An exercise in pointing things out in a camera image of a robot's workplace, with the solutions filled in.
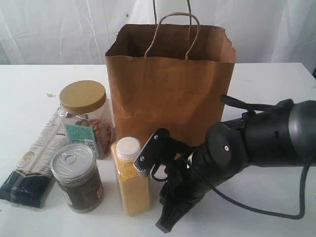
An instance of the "spice bottle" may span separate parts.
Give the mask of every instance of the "spice bottle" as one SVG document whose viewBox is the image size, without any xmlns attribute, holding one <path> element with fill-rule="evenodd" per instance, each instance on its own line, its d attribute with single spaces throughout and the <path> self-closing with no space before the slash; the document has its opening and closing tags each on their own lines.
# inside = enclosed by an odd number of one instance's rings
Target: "spice bottle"
<svg viewBox="0 0 316 237">
<path fill-rule="evenodd" d="M 78 143 L 63 147 L 55 154 L 50 168 L 73 211 L 89 212 L 100 204 L 103 188 L 90 147 Z"/>
<path fill-rule="evenodd" d="M 97 158 L 110 151 L 113 125 L 105 88 L 93 80 L 67 85 L 59 95 L 58 114 L 71 143 L 84 143 Z"/>
<path fill-rule="evenodd" d="M 149 210 L 149 177 L 139 176 L 134 168 L 134 160 L 141 150 L 140 142 L 133 137 L 124 137 L 111 148 L 124 213 L 132 216 Z"/>
</svg>

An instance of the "white backdrop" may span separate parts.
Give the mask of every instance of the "white backdrop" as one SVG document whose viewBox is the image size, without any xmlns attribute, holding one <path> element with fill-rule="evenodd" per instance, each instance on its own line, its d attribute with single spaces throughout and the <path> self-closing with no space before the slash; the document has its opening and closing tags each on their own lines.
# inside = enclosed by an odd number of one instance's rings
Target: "white backdrop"
<svg viewBox="0 0 316 237">
<path fill-rule="evenodd" d="M 156 4 L 158 19 L 188 11 L 186 0 Z M 191 0 L 191 7 L 201 24 L 226 29 L 237 62 L 316 67 L 316 0 Z M 153 24 L 152 0 L 0 0 L 0 64 L 104 64 L 127 23 Z"/>
</svg>

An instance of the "white table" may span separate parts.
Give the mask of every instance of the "white table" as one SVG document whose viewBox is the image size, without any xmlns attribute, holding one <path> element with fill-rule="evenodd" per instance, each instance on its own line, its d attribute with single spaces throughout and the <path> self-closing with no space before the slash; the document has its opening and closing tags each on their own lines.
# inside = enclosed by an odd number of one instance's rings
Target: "white table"
<svg viewBox="0 0 316 237">
<path fill-rule="evenodd" d="M 103 65 L 0 66 L 0 183 L 59 106 L 58 94 L 76 80 L 92 79 L 110 90 Z M 48 97 L 47 93 L 57 95 Z M 316 80 L 300 63 L 236 64 L 230 96 L 245 102 L 275 104 L 316 100 Z M 240 117 L 241 110 L 226 107 L 223 120 Z M 55 184 L 45 208 L 33 211 L 0 202 L 0 237 L 90 237 L 163 236 L 155 227 L 162 206 L 158 202 L 162 183 L 151 183 L 151 211 L 126 217 L 111 158 L 98 161 L 105 199 L 87 214 L 72 212 Z M 249 167 L 219 186 L 230 197 L 258 208 L 295 214 L 298 212 L 298 184 L 301 168 Z M 314 237 L 316 235 L 316 169 L 307 180 L 306 216 L 299 221 L 252 213 L 209 192 L 183 217 L 168 236 L 214 237 Z"/>
</svg>

